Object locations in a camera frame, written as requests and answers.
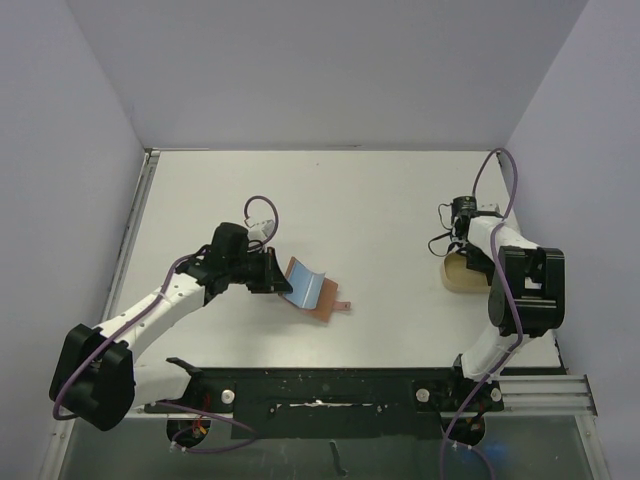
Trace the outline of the brown leather card holder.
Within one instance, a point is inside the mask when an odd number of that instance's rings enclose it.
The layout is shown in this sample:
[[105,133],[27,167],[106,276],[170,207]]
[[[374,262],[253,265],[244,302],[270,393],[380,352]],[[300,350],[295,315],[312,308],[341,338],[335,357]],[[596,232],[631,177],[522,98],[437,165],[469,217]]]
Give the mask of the brown leather card holder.
[[349,301],[337,298],[339,285],[325,273],[316,273],[307,268],[296,257],[291,257],[286,268],[285,279],[292,287],[290,293],[280,297],[303,314],[323,323],[328,323],[334,313],[351,311]]

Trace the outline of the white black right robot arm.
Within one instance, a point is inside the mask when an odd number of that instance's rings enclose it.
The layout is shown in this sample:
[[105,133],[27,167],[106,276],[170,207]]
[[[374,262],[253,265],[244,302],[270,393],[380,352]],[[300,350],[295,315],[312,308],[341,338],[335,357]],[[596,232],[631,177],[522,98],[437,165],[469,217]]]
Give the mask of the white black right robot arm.
[[443,285],[458,293],[486,293],[489,323],[460,356],[462,374],[445,384],[448,402],[469,408],[524,345],[559,328],[565,316],[565,256],[509,226],[473,196],[451,205],[451,244],[441,267]]

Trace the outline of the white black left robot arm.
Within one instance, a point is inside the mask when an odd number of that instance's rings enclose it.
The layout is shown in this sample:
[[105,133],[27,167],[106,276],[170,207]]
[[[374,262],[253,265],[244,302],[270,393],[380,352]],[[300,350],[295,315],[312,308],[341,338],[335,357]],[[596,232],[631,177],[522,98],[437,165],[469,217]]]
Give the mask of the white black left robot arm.
[[81,418],[108,431],[135,407],[167,400],[183,411],[198,407],[204,395],[198,368],[174,357],[146,365],[139,360],[177,322],[232,285],[252,294],[293,290],[274,248],[251,246],[245,227],[224,222],[210,243],[175,260],[162,284],[134,306],[68,332],[49,389],[54,419]]

